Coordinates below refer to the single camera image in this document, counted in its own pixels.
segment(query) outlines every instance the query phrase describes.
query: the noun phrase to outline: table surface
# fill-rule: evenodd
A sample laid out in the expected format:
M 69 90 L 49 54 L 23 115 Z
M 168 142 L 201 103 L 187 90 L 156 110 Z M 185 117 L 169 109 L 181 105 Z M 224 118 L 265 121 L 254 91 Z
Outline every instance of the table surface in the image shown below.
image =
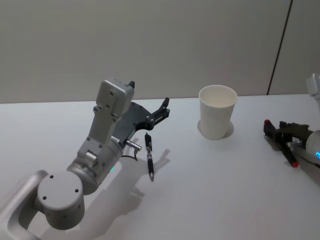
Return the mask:
M 162 100 L 137 100 L 153 111 Z M 22 176 L 64 170 L 88 135 L 94 102 L 0 105 L 0 197 Z M 85 197 L 85 216 L 59 231 L 38 213 L 29 230 L 43 240 L 314 240 L 320 235 L 320 171 L 292 168 L 264 137 L 270 119 L 320 129 L 308 95 L 241 96 L 234 132 L 208 140 L 198 131 L 197 98 L 171 99 L 170 117 L 150 132 L 155 179 L 146 153 L 122 158 Z M 144 146 L 145 131 L 133 139 Z

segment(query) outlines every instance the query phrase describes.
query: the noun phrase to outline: cup rim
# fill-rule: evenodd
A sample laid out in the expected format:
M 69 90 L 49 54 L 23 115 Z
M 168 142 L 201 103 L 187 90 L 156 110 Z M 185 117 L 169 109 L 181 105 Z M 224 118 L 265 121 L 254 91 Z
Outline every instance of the cup rim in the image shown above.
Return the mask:
M 212 106 L 212 105 L 206 103 L 205 101 L 203 101 L 203 99 L 200 97 L 200 95 L 201 95 L 202 91 L 204 91 L 204 90 L 207 89 L 207 88 L 211 88 L 211 87 L 224 87 L 224 88 L 226 88 L 226 89 L 228 89 L 228 90 L 231 90 L 231 92 L 233 92 L 234 95 L 235 95 L 235 101 L 234 101 L 232 104 L 228 105 L 228 106 Z M 228 87 L 228 86 L 225 86 L 225 85 L 219 85 L 219 84 L 214 84 L 214 85 L 205 86 L 204 88 L 202 88 L 202 89 L 199 91 L 198 97 L 199 97 L 200 101 L 201 101 L 203 104 L 205 104 L 206 106 L 208 106 L 208 107 L 210 107 L 210 108 L 216 108 L 216 109 L 225 109 L 225 108 L 231 107 L 231 106 L 235 105 L 235 104 L 237 103 L 237 101 L 238 101 L 238 94 L 236 93 L 235 90 L 233 90 L 231 87 Z

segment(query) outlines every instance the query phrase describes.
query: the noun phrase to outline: gray wall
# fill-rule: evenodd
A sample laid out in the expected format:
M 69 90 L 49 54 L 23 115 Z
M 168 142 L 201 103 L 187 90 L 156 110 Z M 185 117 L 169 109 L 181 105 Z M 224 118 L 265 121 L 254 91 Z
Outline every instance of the gray wall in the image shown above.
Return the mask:
M 289 0 L 1 0 L 0 103 L 267 92 Z
M 307 93 L 306 79 L 320 73 L 320 0 L 294 0 L 270 94 Z

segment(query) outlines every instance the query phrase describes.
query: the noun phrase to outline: paper cup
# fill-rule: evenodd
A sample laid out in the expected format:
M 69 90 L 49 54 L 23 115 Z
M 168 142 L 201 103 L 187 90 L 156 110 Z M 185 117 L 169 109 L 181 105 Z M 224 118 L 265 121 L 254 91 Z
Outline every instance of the paper cup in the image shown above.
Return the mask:
M 223 138 L 238 100 L 237 93 L 227 86 L 210 85 L 201 89 L 199 99 L 202 135 L 212 140 Z

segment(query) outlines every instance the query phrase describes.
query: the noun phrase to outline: pen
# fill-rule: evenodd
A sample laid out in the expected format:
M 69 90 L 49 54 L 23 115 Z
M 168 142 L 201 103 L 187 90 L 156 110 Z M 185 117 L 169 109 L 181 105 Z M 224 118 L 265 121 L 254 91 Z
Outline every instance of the pen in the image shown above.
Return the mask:
M 148 170 L 149 170 L 149 177 L 150 180 L 153 181 L 155 179 L 155 171 L 154 171 L 154 162 L 152 160 L 152 144 L 151 144 L 151 136 L 146 133 L 144 135 L 144 140 L 145 140 L 145 147 L 146 147 L 146 158 L 147 158 L 147 163 L 148 163 Z

